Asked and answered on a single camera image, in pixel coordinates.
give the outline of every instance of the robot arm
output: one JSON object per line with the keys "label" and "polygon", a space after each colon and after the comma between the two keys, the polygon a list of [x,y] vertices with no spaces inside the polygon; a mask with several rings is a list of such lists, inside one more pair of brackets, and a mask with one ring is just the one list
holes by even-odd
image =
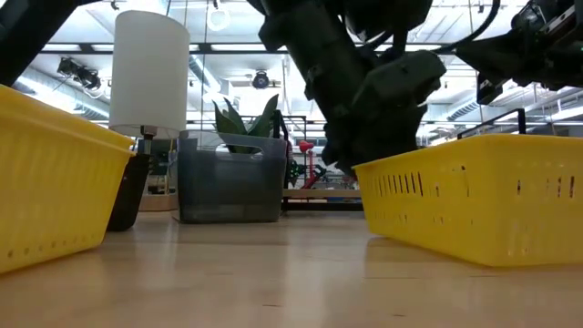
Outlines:
{"label": "robot arm", "polygon": [[[306,97],[318,103],[327,120],[328,143],[322,159],[327,165],[336,162],[350,175],[356,164],[417,149],[415,134],[426,111],[423,104],[440,87],[445,73],[437,54],[457,51],[482,72],[480,84],[494,86],[478,90],[478,99],[485,103],[510,78],[520,85],[537,81],[550,87],[583,86],[581,46],[578,54],[566,54],[553,41],[559,34],[553,28],[546,30],[566,8],[581,7],[574,0],[533,0],[515,17],[508,35],[473,42],[496,17],[500,0],[494,0],[486,21],[470,36],[434,52],[414,53],[404,51],[407,34],[424,22],[431,0],[248,1],[265,15],[262,43],[269,51],[287,47],[306,82]],[[528,8],[536,8],[535,14]],[[578,24],[577,28],[561,26],[562,32],[578,31]],[[547,31],[544,36],[539,35],[541,29]],[[357,47],[348,31],[363,41],[377,37]],[[391,36],[393,46],[377,56],[374,50]],[[579,39],[576,33],[568,42]],[[524,46],[517,40],[524,40]],[[524,54],[527,61],[517,65]],[[572,61],[560,60],[566,56],[578,60],[574,73],[567,69],[574,66]]]}

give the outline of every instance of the lamp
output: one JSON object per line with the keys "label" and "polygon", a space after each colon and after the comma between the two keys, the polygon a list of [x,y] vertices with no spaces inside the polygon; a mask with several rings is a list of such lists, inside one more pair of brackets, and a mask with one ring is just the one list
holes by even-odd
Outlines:
{"label": "lamp", "polygon": [[189,32],[164,15],[127,11],[116,19],[109,128],[146,140],[186,128]]}

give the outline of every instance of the wooden table surface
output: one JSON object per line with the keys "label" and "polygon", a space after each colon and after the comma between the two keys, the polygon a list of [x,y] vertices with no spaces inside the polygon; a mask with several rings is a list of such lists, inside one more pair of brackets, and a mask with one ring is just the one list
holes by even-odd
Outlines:
{"label": "wooden table surface", "polygon": [[492,270],[369,234],[360,214],[178,225],[0,276],[0,327],[583,327],[583,267]]}

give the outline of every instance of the ceiling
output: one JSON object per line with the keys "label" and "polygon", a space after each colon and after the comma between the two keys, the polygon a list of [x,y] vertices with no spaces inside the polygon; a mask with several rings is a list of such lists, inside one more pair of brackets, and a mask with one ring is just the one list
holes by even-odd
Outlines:
{"label": "ceiling", "polygon": [[[504,34],[510,27],[513,15],[526,2],[527,0],[503,0],[502,8],[494,24],[481,37]],[[484,11],[480,10],[479,4],[481,3],[485,5]],[[491,3],[491,0],[435,0],[426,21],[409,33],[408,41],[412,46],[421,47],[454,42],[470,34],[484,21]],[[47,51],[39,54],[31,67],[51,77],[62,78],[56,72],[56,68],[61,57],[68,56],[74,58],[79,64],[98,70],[103,79],[110,79],[112,67],[110,50],[114,41],[117,15],[130,9],[165,14],[168,0],[118,0],[117,5],[118,11],[112,8],[108,0],[80,6],[50,40],[46,47]],[[261,14],[256,12],[246,1],[241,0],[221,1],[220,8],[224,11],[214,13],[211,1],[171,1],[169,16],[188,28],[192,44],[244,44],[222,46],[231,49],[237,48],[237,46],[239,49],[262,49],[257,36],[263,23]],[[104,44],[105,48],[109,47],[109,52],[68,54],[66,51],[59,53],[58,50],[60,46],[66,48],[66,45],[63,44],[85,43]],[[256,114],[257,108],[262,108],[262,102],[267,101],[273,94],[282,93],[282,86],[285,85],[287,101],[282,100],[281,106],[289,114],[306,115],[309,119],[315,120],[323,119],[317,106],[305,100],[302,77],[288,55],[229,54],[227,51],[220,54],[196,56],[213,76],[230,81],[232,87],[229,96],[240,99],[240,110],[243,115]],[[447,73],[442,79],[441,89],[428,98],[430,107],[425,120],[445,120],[452,111],[474,101],[476,72],[455,56],[442,56],[442,59],[447,66]],[[257,70],[265,70],[271,80],[277,81],[277,87],[266,90],[255,90],[250,87],[250,79]],[[68,80],[65,83],[80,89],[79,85],[73,81]],[[503,97],[493,104],[494,107],[517,108],[534,101],[533,87],[510,86],[508,89],[510,91],[505,92]],[[108,104],[107,95],[108,90],[105,90],[100,95],[94,96],[98,96],[99,100]],[[542,89],[537,92],[537,97],[550,97],[552,95],[554,93],[548,93]],[[204,111],[212,110],[212,107],[203,101],[200,84],[194,84],[194,87],[189,87],[188,111],[199,114],[193,113],[189,116],[212,119],[212,113],[202,116],[201,108]]]}

